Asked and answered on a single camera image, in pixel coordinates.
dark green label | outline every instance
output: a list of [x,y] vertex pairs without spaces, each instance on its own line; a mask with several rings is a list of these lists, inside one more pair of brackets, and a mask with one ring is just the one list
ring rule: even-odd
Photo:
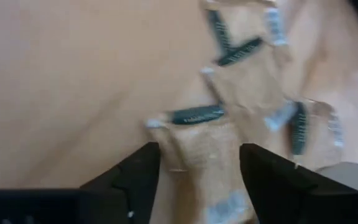
[[172,123],[199,124],[219,119],[223,115],[224,110],[220,105],[200,106],[197,108],[189,108],[172,112]]
[[219,48],[224,55],[228,54],[232,48],[230,44],[229,32],[227,25],[223,21],[219,11],[207,10],[209,26],[214,32]]
[[240,60],[243,60],[248,56],[254,54],[256,51],[260,50],[262,42],[263,40],[260,37],[248,40],[240,47],[235,48],[233,51],[217,59],[216,63],[219,66],[228,66]]
[[297,111],[290,121],[292,153],[302,155],[308,135],[308,115],[303,103],[296,102]]

beige surface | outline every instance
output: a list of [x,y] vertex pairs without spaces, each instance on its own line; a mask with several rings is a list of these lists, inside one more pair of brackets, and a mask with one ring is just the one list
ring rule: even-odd
[[[304,1],[329,13],[303,93],[337,108],[344,160],[358,162],[357,18],[343,0]],[[217,54],[194,0],[0,0],[0,187],[76,187],[107,170],[148,140],[140,120],[213,102],[198,70]],[[170,223],[173,190],[162,171],[152,223]]]

label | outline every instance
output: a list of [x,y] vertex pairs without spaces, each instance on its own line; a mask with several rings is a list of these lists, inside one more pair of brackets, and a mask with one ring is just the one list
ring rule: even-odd
[[287,101],[285,106],[276,110],[271,116],[266,117],[265,124],[269,130],[278,131],[284,124],[287,124],[292,116],[296,113],[296,104],[294,101]]
[[297,111],[291,119],[291,144],[292,154],[302,155],[306,146],[306,137],[308,134],[308,117],[306,107],[301,102],[296,102]]
[[219,48],[224,55],[228,54],[232,49],[227,25],[224,23],[219,11],[207,10],[207,13],[209,25],[214,32]]
[[331,119],[328,121],[328,128],[334,132],[334,145],[337,147],[343,147],[344,140],[342,126],[337,114],[334,111],[331,112]]
[[272,36],[273,45],[281,46],[287,44],[287,38],[283,28],[283,22],[280,17],[280,12],[277,8],[270,7],[265,10],[265,19],[267,27]]
[[237,190],[231,193],[227,199],[207,208],[207,224],[222,224],[229,223],[232,220],[235,221],[247,209],[249,209],[249,206],[246,202],[246,195]]
[[228,66],[242,59],[245,59],[248,56],[254,54],[256,51],[260,50],[262,43],[263,40],[260,37],[256,37],[252,40],[248,40],[240,47],[235,48],[228,54],[217,59],[216,64],[219,66]]
[[172,112],[171,122],[173,124],[199,124],[219,119],[223,115],[224,110],[220,105],[200,106]]

